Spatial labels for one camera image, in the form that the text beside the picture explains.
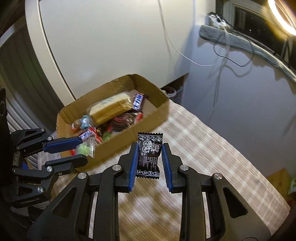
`white cable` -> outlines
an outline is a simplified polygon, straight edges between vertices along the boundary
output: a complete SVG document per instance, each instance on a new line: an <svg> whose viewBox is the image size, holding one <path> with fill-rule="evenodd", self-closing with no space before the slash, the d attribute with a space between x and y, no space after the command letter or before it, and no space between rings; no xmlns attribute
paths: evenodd
<svg viewBox="0 0 296 241"><path fill-rule="evenodd" d="M216 15L216 16L217 16L217 18L219 18L219 20L220 20L221 22L223 22L219 15ZM225 63L226 63L226 62L227 62L227 58L226 58L226 57L228 57L229 52L230 52L230 38L229 38L229 33L228 33L228 31L226 30L226 27L224 26L224 24L222 25L222 27L223 27L224 32L225 32L225 44L226 44L226 46L227 46L227 52L226 52L226 55L224 56L224 58L223 58L223 60L222 60L222 63L223 63L223 61L225 61Z"/></svg>
<svg viewBox="0 0 296 241"><path fill-rule="evenodd" d="M189 61L191 61L192 63L198 65L198 66L202 66L202 67L211 67L211 66L215 66L218 64L218 62L216 62L215 64L211 64L211 65L201 65L201 64L197 64L195 63L193 60L189 59L188 57L186 57L184 54L182 54L179 50L177 50L175 48L175 46L172 44L169 36L168 36L168 32L166 30L166 27L165 27L165 21L164 21L164 17L163 17L163 9L162 9L162 5L161 5L161 2L160 0L158 0L158 6L159 6L159 12L160 12L160 17L161 17L161 22L162 22L162 25L163 25L163 30L165 32L165 37L167 39L167 41L170 43L170 45L173 47L173 49L178 52L179 54L181 54L184 58L188 59ZM227 53L226 55L223 57L223 60L222 60L222 63L224 60L227 61L226 57L228 56L229 52L230 52L230 39L229 39L229 33L228 31L226 30L225 26L222 26L224 28L224 32L225 32L225 44L227 45Z"/></svg>

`plastic snack bag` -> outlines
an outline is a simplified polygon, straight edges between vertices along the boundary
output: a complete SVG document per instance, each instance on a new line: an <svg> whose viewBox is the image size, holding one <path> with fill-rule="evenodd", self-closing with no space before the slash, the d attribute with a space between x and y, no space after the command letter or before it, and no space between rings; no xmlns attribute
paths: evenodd
<svg viewBox="0 0 296 241"><path fill-rule="evenodd" d="M99 136L96 128L94 127L89 127L87 131L82 133L79 137L82 139L83 142L87 141L90 137L94 137L98 143L102 143L102 138Z"/></svg>
<svg viewBox="0 0 296 241"><path fill-rule="evenodd" d="M157 160L163 144L162 133L138 133L139 162L136 177L159 179Z"/></svg>
<svg viewBox="0 0 296 241"><path fill-rule="evenodd" d="M76 147L76 154L82 154L94 158L96 146L97 143L95 138L89 137L85 142Z"/></svg>
<svg viewBox="0 0 296 241"><path fill-rule="evenodd" d="M121 114L119 116L114 117L109 126L108 131L122 131L125 128L131 126L132 124L138 123L142 119L142 112L133 111Z"/></svg>
<svg viewBox="0 0 296 241"><path fill-rule="evenodd" d="M89 127L94 127L95 124L92 121L91 117L89 115L84 115L82 118L75 120L72 124L71 130L73 132L77 132L79 130L84 130Z"/></svg>
<svg viewBox="0 0 296 241"><path fill-rule="evenodd" d="M88 109L88 114L96 125L101 125L108 120L132 109L132 102L128 92L121 92L98 103Z"/></svg>
<svg viewBox="0 0 296 241"><path fill-rule="evenodd" d="M135 98L133 101L133 110L142 111L142 107L146 98L147 98L147 95L140 94L140 93L135 94Z"/></svg>

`green wrapped candy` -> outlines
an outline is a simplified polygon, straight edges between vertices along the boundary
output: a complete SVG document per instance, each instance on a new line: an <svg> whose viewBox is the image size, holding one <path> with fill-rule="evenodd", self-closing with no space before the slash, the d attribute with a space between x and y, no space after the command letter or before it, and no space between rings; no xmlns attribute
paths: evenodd
<svg viewBox="0 0 296 241"><path fill-rule="evenodd" d="M89 156L90 150L91 150L91 148L89 146L87 146L86 143L80 144L78 146L78 148L77 148L78 154L82 154L82 155L85 155L85 156Z"/></svg>

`lamp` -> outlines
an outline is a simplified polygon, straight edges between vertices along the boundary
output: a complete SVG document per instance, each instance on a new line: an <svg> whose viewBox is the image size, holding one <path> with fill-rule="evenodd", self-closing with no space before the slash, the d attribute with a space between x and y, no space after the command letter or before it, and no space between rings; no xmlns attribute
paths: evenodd
<svg viewBox="0 0 296 241"><path fill-rule="evenodd" d="M268 0L268 5L282 27L288 33L296 36L295 0Z"/></svg>

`metal screw head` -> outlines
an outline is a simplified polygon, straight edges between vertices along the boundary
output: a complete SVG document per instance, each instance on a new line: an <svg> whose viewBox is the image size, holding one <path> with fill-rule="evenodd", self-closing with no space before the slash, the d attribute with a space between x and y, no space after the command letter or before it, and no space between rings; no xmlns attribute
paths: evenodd
<svg viewBox="0 0 296 241"><path fill-rule="evenodd" d="M112 169L114 171L119 171L121 169L121 165L114 165L114 166L112 166Z"/></svg>
<svg viewBox="0 0 296 241"><path fill-rule="evenodd" d="M180 166L180 169L181 169L182 171L188 171L189 166L187 166L187 165L181 165L181 166Z"/></svg>
<svg viewBox="0 0 296 241"><path fill-rule="evenodd" d="M37 191L38 191L39 193L43 193L43 187L39 186L39 187L37 188Z"/></svg>
<svg viewBox="0 0 296 241"><path fill-rule="evenodd" d="M86 178L86 173L85 173L85 172L81 172L81 173L79 173L79 174L78 174L78 178L79 178L79 179L84 179L84 178Z"/></svg>
<svg viewBox="0 0 296 241"><path fill-rule="evenodd" d="M217 180L221 180L223 178L223 176L220 173L215 173L214 178L217 179Z"/></svg>

